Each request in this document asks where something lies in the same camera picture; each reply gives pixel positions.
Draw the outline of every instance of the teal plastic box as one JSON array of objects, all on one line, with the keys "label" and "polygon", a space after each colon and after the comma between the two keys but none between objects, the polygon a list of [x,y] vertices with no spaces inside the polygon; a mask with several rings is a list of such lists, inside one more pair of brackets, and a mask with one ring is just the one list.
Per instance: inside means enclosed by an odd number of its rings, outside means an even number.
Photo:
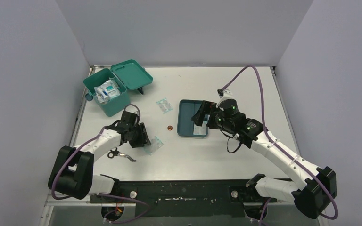
[{"label": "teal plastic box", "polygon": [[115,115],[130,103],[129,90],[138,89],[140,93],[143,93],[142,87],[151,84],[153,81],[152,76],[135,60],[127,60],[111,66],[110,69],[104,68],[100,70],[84,79],[83,83],[87,87],[88,94],[95,96],[95,87],[102,85],[111,78],[119,85],[121,94],[105,104],[99,103],[94,98],[95,102],[109,117]]}]

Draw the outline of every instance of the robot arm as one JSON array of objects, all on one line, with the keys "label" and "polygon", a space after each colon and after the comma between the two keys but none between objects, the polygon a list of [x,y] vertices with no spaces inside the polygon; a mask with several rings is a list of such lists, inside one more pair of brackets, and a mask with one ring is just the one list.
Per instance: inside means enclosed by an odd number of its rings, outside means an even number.
[{"label": "robot arm", "polygon": [[[255,119],[246,118],[245,114],[238,110],[238,105],[229,90],[218,90],[220,102],[203,101],[198,112],[191,118],[197,126],[201,126],[206,115],[210,115],[207,126],[210,129],[225,131],[230,136],[248,148],[260,153],[274,165],[281,169],[292,181],[278,180],[257,174],[247,182],[247,189],[253,189],[262,197],[271,197],[294,203],[296,207],[307,217],[316,219],[329,205],[330,199],[324,193],[319,184],[300,165],[307,168],[313,175],[325,185],[326,189],[335,198],[336,175],[335,172],[326,167],[318,166],[301,158],[274,135],[266,130],[274,143],[270,142],[262,123]],[[280,146],[291,159],[284,154],[275,143]]]},{"label": "robot arm", "polygon": [[[150,140],[145,125],[139,124],[139,116],[124,111],[121,120],[104,127],[99,137],[82,147],[66,165],[59,175],[56,191],[77,199],[83,199],[88,194],[110,194],[116,189],[119,180],[105,175],[93,175],[93,164],[108,151],[129,142],[132,148],[149,145]],[[61,167],[80,147],[64,146],[59,150],[53,166],[48,187],[52,189],[55,177]],[[75,170],[69,167],[77,165]]]}]

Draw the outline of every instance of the teal tray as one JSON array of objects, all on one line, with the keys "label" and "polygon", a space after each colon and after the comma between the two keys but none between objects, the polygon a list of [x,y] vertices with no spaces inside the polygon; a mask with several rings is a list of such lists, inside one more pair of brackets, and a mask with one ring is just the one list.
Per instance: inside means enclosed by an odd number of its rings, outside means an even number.
[{"label": "teal tray", "polygon": [[181,137],[198,137],[205,138],[209,134],[209,128],[206,127],[206,134],[194,135],[194,123],[191,120],[192,116],[199,110],[201,100],[181,100],[178,110],[178,123],[177,133]]}]

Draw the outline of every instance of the box lid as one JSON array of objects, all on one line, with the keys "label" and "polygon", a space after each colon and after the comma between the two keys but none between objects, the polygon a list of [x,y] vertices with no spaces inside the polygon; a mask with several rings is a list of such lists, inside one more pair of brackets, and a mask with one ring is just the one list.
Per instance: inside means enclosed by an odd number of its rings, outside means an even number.
[{"label": "box lid", "polygon": [[152,76],[135,60],[127,60],[113,65],[110,67],[110,70],[130,90],[141,88],[151,84],[153,81]]}]

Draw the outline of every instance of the white table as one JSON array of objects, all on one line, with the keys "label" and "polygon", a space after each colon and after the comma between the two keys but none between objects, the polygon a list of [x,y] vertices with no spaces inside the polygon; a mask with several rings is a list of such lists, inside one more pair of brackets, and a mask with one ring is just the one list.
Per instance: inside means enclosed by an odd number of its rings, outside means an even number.
[{"label": "white table", "polygon": [[[167,67],[146,68],[152,84],[144,87],[144,95],[130,92],[131,103],[141,110],[141,120],[149,138],[158,136],[164,145],[152,155],[142,148],[131,149],[123,144],[119,151],[137,160],[106,156],[94,165],[94,174],[105,174],[122,181],[146,180],[211,180],[249,179],[257,173],[272,178],[287,178],[269,160],[242,146],[236,153],[226,151],[227,138],[218,130],[210,130],[205,139],[180,137],[177,134],[179,101],[182,99],[218,102],[220,89],[240,70],[239,67]],[[280,97],[269,67],[259,67],[263,89],[267,127],[281,141],[296,152]],[[261,121],[260,93],[254,71],[246,69],[228,88],[237,99],[239,110],[249,118]],[[167,98],[174,110],[163,114],[156,101]],[[87,102],[79,125],[75,144],[94,137],[99,130],[120,119],[122,112],[107,117],[94,102]],[[230,150],[237,143],[230,141]]]}]

